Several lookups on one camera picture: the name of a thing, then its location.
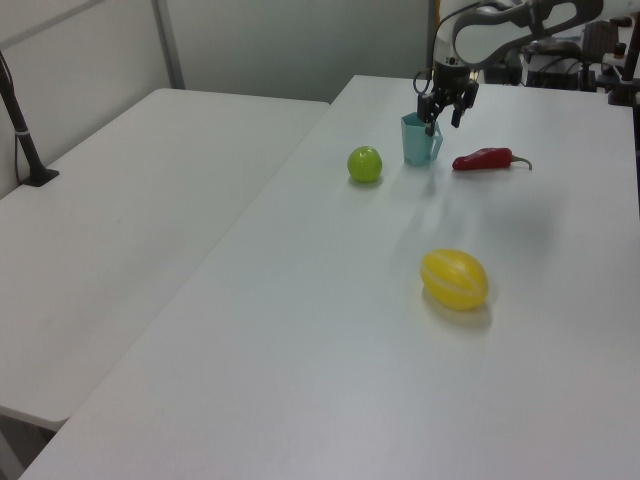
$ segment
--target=green ball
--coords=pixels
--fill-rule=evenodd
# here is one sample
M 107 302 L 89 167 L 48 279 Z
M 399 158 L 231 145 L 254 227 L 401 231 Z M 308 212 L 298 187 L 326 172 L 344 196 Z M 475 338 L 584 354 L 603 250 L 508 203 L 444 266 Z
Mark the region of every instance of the green ball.
M 382 159 L 375 148 L 359 147 L 349 155 L 347 168 L 356 182 L 374 183 L 380 178 Z

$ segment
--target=black cable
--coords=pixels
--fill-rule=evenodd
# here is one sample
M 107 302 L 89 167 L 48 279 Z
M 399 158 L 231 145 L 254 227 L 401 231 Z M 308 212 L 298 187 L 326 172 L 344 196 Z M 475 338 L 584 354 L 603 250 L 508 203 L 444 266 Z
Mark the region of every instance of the black cable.
M 14 144 L 13 144 L 13 168 L 16 171 L 16 182 L 18 182 L 18 186 L 22 185 L 22 180 L 20 180 L 20 174 L 18 173 L 18 135 L 14 135 Z
M 4 55 L 2 55 L 2 50 L 0 50 L 0 64 L 5 72 L 7 72 L 7 77 L 9 78 L 9 84 L 11 85 L 11 89 L 13 89 L 13 77 L 11 76 L 11 70 L 9 70 L 9 65 L 7 65 L 7 61 L 4 59 Z
M 7 73 L 7 78 L 9 79 L 9 85 L 11 85 L 11 90 L 13 91 L 13 77 L 11 76 L 11 70 L 9 70 L 9 65 L 7 65 L 7 61 L 2 55 L 2 51 L 0 51 L 0 66 Z M 18 186 L 22 185 L 22 181 L 20 180 L 20 174 L 18 173 L 18 134 L 14 133 L 13 135 L 13 168 L 16 172 L 16 181 L 18 182 Z
M 463 7 L 463 8 L 460 8 L 460 9 L 456 10 L 455 12 L 450 13 L 449 15 L 444 17 L 442 20 L 440 20 L 440 23 L 438 24 L 438 28 L 436 28 L 436 32 L 433 35 L 433 43 L 431 45 L 431 65 L 428 65 L 427 66 L 428 68 L 426 70 L 422 70 L 422 71 L 418 72 L 416 74 L 416 76 L 414 77 L 414 79 L 413 79 L 413 89 L 415 90 L 415 92 L 417 94 L 422 95 L 422 94 L 426 93 L 427 90 L 429 90 L 429 87 L 431 86 L 431 75 L 432 75 L 432 72 L 433 72 L 433 62 L 435 61 L 434 60 L 434 55 L 435 55 L 435 52 L 436 52 L 436 42 L 438 41 L 438 32 L 440 31 L 440 27 L 442 26 L 442 24 L 444 22 L 446 22 L 447 20 L 449 20 L 450 18 L 455 17 L 456 15 L 460 15 L 462 12 L 466 12 L 467 10 L 472 10 L 474 8 L 479 7 L 481 4 L 482 4 L 482 2 L 476 2 L 476 3 L 473 3 L 471 5 L 467 5 L 466 7 Z M 427 74 L 427 86 L 424 88 L 424 90 L 420 91 L 417 88 L 416 81 L 418 80 L 418 77 L 422 73 L 426 73 Z

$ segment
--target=white table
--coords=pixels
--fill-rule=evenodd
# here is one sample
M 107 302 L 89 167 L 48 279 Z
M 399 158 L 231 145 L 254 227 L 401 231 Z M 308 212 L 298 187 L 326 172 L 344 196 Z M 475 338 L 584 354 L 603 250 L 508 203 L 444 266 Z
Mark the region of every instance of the white table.
M 410 81 L 355 78 L 24 480 L 636 479 L 631 112 L 482 86 L 413 169 L 414 106 Z M 376 188 L 347 178 L 363 144 Z M 486 146 L 533 171 L 452 173 Z M 484 263 L 485 307 L 423 292 L 437 247 Z
M 0 201 L 0 414 L 58 429 L 328 109 L 159 90 Z

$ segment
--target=white wall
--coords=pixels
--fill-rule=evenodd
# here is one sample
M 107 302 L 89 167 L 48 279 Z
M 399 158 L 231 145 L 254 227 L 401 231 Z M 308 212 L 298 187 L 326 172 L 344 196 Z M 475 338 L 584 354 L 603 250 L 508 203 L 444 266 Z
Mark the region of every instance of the white wall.
M 331 102 L 354 74 L 426 62 L 426 0 L 163 1 L 193 90 Z
M 0 0 L 0 48 L 100 0 Z
M 105 0 L 3 53 L 45 164 L 169 86 L 151 0 Z M 0 103 L 0 197 L 15 186 L 13 126 Z

